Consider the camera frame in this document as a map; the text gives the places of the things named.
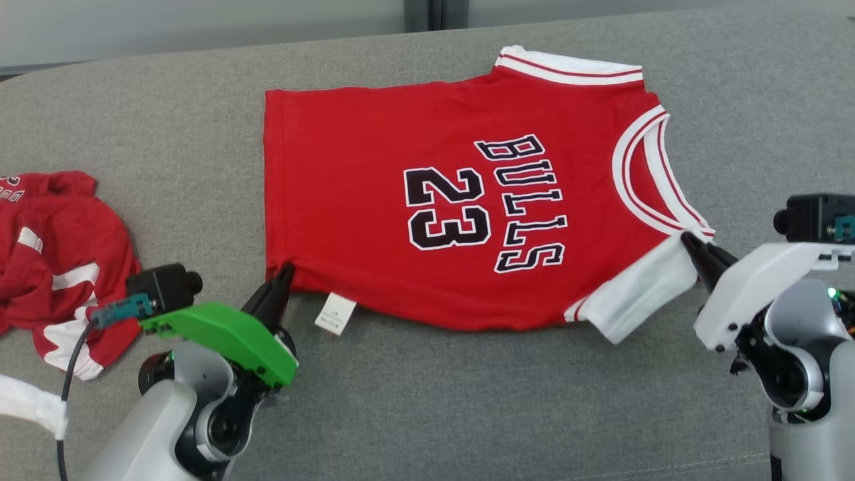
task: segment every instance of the teal connector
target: teal connector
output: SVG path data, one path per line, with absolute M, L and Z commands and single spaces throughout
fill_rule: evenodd
M 835 218 L 834 240 L 838 242 L 855 240 L 855 216 L 840 216 Z
M 135 318 L 142 314 L 150 316 L 153 312 L 148 294 L 134 294 L 92 312 L 89 320 L 95 324 L 96 329 L 106 329 L 127 318 Z

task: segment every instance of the gray wall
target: gray wall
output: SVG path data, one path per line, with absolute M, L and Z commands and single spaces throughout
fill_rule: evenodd
M 469 0 L 469 26 L 494 27 L 681 9 L 736 6 L 787 8 L 808 5 L 855 15 L 855 0 Z
M 0 74 L 20 65 L 403 31 L 403 0 L 0 0 Z
M 0 0 L 0 74 L 21 66 L 401 33 L 405 0 Z M 470 0 L 471 27 L 808 0 Z M 855 15 L 855 0 L 812 0 Z

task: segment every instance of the printed number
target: printed number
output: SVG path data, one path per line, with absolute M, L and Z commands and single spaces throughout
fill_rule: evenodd
M 505 187 L 555 183 L 552 163 L 548 159 L 514 167 L 499 167 L 493 173 L 496 175 L 498 183 Z
M 471 225 L 465 229 L 463 223 Z M 463 220 L 442 221 L 441 232 L 431 234 L 431 226 L 437 224 L 436 210 L 426 209 L 410 217 L 410 242 L 423 251 L 444 249 L 451 246 L 475 246 L 490 238 L 490 215 L 478 205 L 463 207 Z
M 474 169 L 458 169 L 457 179 L 465 187 L 459 188 L 437 169 L 408 169 L 404 171 L 407 206 L 433 205 L 433 191 L 452 203 L 469 202 L 484 195 L 481 175 Z M 410 217 L 410 243 L 422 250 L 444 249 L 452 246 L 475 246 L 490 239 L 490 215 L 478 205 L 461 209 L 463 219 L 438 221 L 435 209 L 422 209 Z M 440 232 L 431 233 L 439 224 Z
M 10 186 L 16 186 L 21 183 L 21 178 L 16 176 L 0 177 L 0 181 L 6 181 Z
M 475 146 L 487 160 L 514 160 L 517 158 L 540 155 L 546 150 L 534 134 L 505 142 L 485 142 L 479 140 Z
M 558 216 L 548 223 L 521 223 L 513 221 L 508 223 L 508 229 L 504 234 L 506 246 L 521 246 L 526 243 L 523 232 L 527 230 L 563 229 L 567 227 L 567 216 Z
M 505 272 L 512 272 L 514 270 L 534 269 L 539 265 L 561 264 L 564 258 L 564 244 L 556 243 L 532 247 L 528 249 L 525 259 L 519 262 L 521 257 L 522 250 L 500 252 L 496 261 L 495 271 L 499 274 L 504 274 Z
M 407 206 L 433 204 L 433 190 L 427 190 L 427 184 L 433 186 L 445 200 L 456 204 L 476 200 L 484 195 L 484 183 L 481 175 L 474 169 L 459 169 L 457 179 L 466 184 L 461 190 L 448 178 L 433 167 L 427 169 L 408 169 L 404 171 L 404 185 L 407 189 Z

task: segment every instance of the black cable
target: black cable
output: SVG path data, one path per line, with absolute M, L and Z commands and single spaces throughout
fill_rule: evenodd
M 80 349 L 83 343 L 86 342 L 86 337 L 92 332 L 95 327 L 94 323 L 89 323 L 83 329 L 83 334 L 77 339 L 77 344 L 74 345 L 74 351 L 71 352 L 71 359 L 68 360 L 68 368 L 65 370 L 65 382 L 62 384 L 62 394 L 60 401 L 68 401 L 68 391 L 71 390 L 71 379 L 74 377 L 74 367 L 77 365 L 77 357 L 80 356 Z M 65 470 L 65 444 L 63 441 L 56 442 L 56 464 L 59 468 L 59 479 L 68 481 L 68 473 Z

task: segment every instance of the white cloth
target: white cloth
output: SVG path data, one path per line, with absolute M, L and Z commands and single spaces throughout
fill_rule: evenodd
M 708 241 L 700 233 L 696 235 Z M 671 235 L 594 291 L 581 304 L 578 317 L 590 321 L 606 339 L 617 344 L 697 281 L 698 272 L 680 242 L 680 234 Z
M 54 433 L 57 441 L 65 438 L 66 403 L 20 379 L 0 375 L 0 414 L 38 423 Z

